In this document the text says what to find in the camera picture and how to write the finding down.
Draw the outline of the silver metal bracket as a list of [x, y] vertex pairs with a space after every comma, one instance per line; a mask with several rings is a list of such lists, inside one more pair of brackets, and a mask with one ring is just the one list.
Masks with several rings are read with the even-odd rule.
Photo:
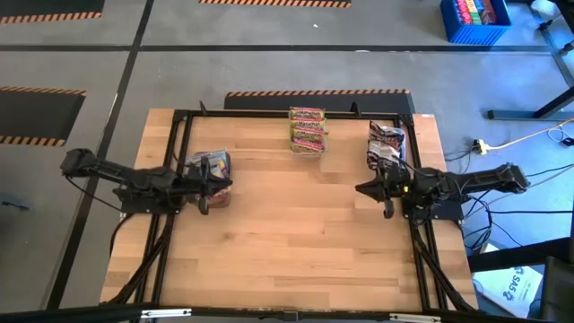
[[143, 310], [141, 312], [141, 319], [161, 319], [161, 318], [176, 318], [188, 317], [192, 315], [191, 309], [157, 309], [157, 310]]
[[441, 317], [408, 313], [390, 313], [389, 320], [401, 323], [442, 323]]

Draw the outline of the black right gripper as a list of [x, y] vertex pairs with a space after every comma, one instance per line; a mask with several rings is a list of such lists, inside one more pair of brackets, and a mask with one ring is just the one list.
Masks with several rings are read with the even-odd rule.
[[[385, 219], [391, 219], [395, 214], [395, 206], [391, 198], [421, 199], [423, 197], [420, 186], [422, 179], [423, 175], [418, 170], [390, 168], [386, 172], [384, 168], [376, 168], [374, 178], [356, 185], [355, 190], [378, 203], [383, 203], [383, 216]], [[387, 181], [387, 193], [382, 188], [367, 188], [385, 186]]]

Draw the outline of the dark metal desk frame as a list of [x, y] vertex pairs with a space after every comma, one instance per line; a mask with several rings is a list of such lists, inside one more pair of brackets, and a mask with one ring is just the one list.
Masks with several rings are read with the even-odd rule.
[[548, 103], [543, 105], [540, 109], [534, 111], [528, 110], [503, 110], [491, 109], [486, 113], [486, 117], [490, 120], [500, 121], [558, 121], [564, 122], [568, 119], [574, 118], [574, 111], [565, 111], [565, 109], [574, 103], [574, 74], [569, 70], [566, 62], [564, 61], [563, 48], [558, 48], [552, 39], [549, 28], [553, 22], [557, 22], [557, 18], [546, 20], [536, 9], [530, 8], [530, 13], [533, 15], [535, 21], [539, 24], [537, 27], [538, 32], [542, 35], [547, 47], [550, 49], [552, 58], [558, 66], [564, 81], [569, 86], [569, 89], [561, 93]]

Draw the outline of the dark grey chair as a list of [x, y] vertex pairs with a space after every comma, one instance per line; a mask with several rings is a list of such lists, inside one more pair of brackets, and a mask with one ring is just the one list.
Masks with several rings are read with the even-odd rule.
[[540, 316], [554, 323], [574, 323], [574, 265], [546, 259]]

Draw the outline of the black aluminium table frame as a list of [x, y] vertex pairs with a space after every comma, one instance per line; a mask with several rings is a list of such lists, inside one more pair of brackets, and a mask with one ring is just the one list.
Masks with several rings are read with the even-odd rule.
[[325, 154], [294, 155], [285, 112], [216, 110], [184, 118], [152, 109], [135, 164], [159, 165], [168, 142], [190, 153], [226, 149], [230, 203], [175, 218], [167, 259], [153, 265], [145, 301], [195, 314], [313, 319], [419, 312], [421, 288], [408, 223], [385, 219], [355, 186], [366, 164], [369, 116], [327, 119]]

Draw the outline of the black metal beam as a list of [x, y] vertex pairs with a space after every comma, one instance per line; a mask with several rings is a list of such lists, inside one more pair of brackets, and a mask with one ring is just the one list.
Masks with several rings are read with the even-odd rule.
[[536, 244], [500, 249], [467, 258], [473, 273], [506, 269], [515, 266], [540, 265], [547, 258], [557, 258], [562, 262], [574, 264], [574, 239], [560, 238]]

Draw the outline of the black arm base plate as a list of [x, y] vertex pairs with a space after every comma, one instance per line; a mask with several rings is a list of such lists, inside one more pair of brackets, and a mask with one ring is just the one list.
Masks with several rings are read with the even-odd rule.
[[184, 202], [184, 188], [162, 179], [142, 183], [123, 182], [113, 192], [121, 201], [121, 210], [133, 214], [171, 214]]
[[401, 198], [404, 218], [421, 224], [432, 220], [463, 219], [460, 194], [456, 189], [412, 189]]

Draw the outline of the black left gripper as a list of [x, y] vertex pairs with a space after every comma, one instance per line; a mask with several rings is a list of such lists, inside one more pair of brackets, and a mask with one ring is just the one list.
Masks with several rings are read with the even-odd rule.
[[[200, 161], [201, 170], [197, 166], [189, 166], [174, 184], [177, 196], [184, 197], [188, 202], [195, 202], [198, 198], [198, 209], [201, 214], [209, 214], [209, 197], [215, 196], [232, 185], [231, 177], [219, 178], [210, 172], [210, 162], [203, 157]], [[202, 187], [202, 172], [207, 179], [219, 180], [207, 182]]]

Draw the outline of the clear plastic container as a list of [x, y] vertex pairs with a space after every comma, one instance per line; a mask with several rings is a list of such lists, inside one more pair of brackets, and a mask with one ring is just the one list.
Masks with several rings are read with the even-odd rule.
[[396, 157], [397, 161], [406, 161], [406, 134], [404, 133], [404, 142], [400, 146], [393, 146], [400, 152], [400, 156]]

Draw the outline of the colourful packs in crate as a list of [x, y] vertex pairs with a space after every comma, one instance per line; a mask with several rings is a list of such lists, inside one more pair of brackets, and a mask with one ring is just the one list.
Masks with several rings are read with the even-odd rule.
[[463, 24], [493, 25], [498, 21], [491, 0], [453, 0], [453, 4]]

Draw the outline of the green ramen packet stack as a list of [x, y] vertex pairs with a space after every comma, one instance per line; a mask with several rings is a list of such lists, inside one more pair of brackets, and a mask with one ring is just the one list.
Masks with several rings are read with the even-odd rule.
[[[306, 132], [306, 133], [311, 133], [311, 134], [320, 134], [320, 135], [324, 135], [325, 136], [325, 140], [328, 136], [328, 130], [326, 129], [325, 133], [321, 133], [318, 131], [313, 131], [313, 130], [308, 130], [308, 129], [297, 129], [297, 128], [292, 128], [291, 124], [290, 124], [290, 142], [291, 142], [291, 133], [292, 132]], [[309, 157], [309, 158], [318, 158], [320, 157], [323, 153], [321, 154], [299, 154], [299, 153], [294, 153], [297, 154], [299, 156], [305, 156], [305, 157]]]

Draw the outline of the black hazard-striped floor mat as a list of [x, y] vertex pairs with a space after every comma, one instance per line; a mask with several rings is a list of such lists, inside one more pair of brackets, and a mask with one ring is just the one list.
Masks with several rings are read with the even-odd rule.
[[100, 18], [106, 0], [0, 0], [0, 25]]
[[63, 146], [86, 91], [24, 86], [0, 87], [0, 144]]
[[413, 114], [411, 93], [406, 89], [289, 90], [228, 92], [227, 110], [289, 110], [291, 107], [348, 112], [355, 103], [364, 113]]
[[351, 8], [352, 0], [198, 0], [199, 4]]

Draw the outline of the dark floor object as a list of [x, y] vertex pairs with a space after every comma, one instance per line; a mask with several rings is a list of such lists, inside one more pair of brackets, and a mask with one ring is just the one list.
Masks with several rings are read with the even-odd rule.
[[7, 193], [0, 192], [0, 205], [12, 206], [20, 210], [30, 210], [30, 204], [23, 199]]

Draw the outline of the dark smoked plastic container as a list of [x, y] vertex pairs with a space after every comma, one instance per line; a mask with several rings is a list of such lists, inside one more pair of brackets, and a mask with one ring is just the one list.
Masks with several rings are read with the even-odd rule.
[[[231, 159], [226, 149], [195, 153], [191, 157], [187, 157], [185, 162], [187, 170], [191, 171], [191, 167], [194, 166], [198, 171], [201, 171], [200, 167], [203, 158], [209, 161], [209, 171], [213, 176], [230, 181]], [[230, 200], [231, 185], [222, 188], [218, 192], [207, 195], [204, 198], [204, 205], [213, 208], [223, 208], [230, 204]]]

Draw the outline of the white printed cardboard box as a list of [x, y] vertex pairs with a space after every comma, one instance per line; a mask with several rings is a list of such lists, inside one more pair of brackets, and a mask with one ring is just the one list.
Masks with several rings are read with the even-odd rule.
[[473, 282], [478, 293], [515, 317], [525, 319], [535, 300], [543, 275], [530, 266], [477, 272]]

